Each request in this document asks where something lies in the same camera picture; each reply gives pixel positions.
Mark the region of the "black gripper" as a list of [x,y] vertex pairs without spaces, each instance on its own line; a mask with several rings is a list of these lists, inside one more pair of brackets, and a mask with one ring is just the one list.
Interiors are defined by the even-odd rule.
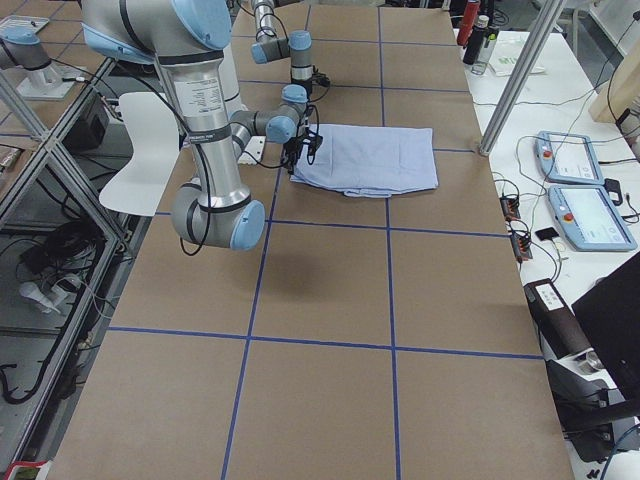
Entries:
[[[316,103],[322,100],[330,90],[330,79],[322,72],[312,72],[310,76],[305,78],[301,74],[292,73],[292,84],[295,85],[292,94],[293,104]],[[316,97],[313,96],[313,88],[321,87],[323,91]]]
[[280,167],[285,168],[289,175],[293,175],[301,156],[306,158],[308,165],[313,165],[316,153],[322,145],[323,137],[319,133],[320,117],[315,104],[309,104],[297,126],[296,135],[282,147]]

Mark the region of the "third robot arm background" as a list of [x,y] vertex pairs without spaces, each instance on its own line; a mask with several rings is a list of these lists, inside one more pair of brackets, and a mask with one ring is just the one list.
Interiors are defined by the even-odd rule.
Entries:
[[9,27],[1,32],[1,69],[22,68],[26,78],[17,86],[28,100],[60,100],[71,90],[75,77],[65,81],[38,36],[26,27]]

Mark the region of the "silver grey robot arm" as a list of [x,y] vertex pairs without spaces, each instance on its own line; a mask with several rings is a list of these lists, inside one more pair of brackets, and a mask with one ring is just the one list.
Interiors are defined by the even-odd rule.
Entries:
[[293,30],[288,33],[276,14],[278,8],[291,4],[295,1],[250,1],[256,28],[252,57],[256,64],[288,59],[290,83],[302,86],[310,101],[317,102],[329,92],[331,80],[313,64],[310,32]]
[[277,1],[254,1],[258,64],[287,58],[291,82],[273,110],[230,113],[220,74],[231,42],[232,21],[224,1],[84,1],[87,45],[106,57],[154,65],[167,104],[182,126],[196,161],[196,177],[181,186],[172,222],[182,240],[197,247],[250,250],[266,219],[240,177],[238,159],[254,136],[283,147],[283,167],[292,169],[303,151],[313,154],[322,138],[309,129],[314,65],[311,35],[282,38],[271,20]]

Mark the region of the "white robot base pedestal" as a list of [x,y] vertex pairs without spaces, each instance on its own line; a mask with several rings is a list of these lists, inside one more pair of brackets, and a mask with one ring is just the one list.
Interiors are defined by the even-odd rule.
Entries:
[[207,35],[211,67],[218,82],[220,108],[215,113],[216,142],[208,144],[208,159],[215,164],[214,171],[230,170],[231,164],[255,164],[261,159],[264,134],[252,124],[255,111],[242,103],[231,47],[232,20],[225,1],[205,1],[209,20]]

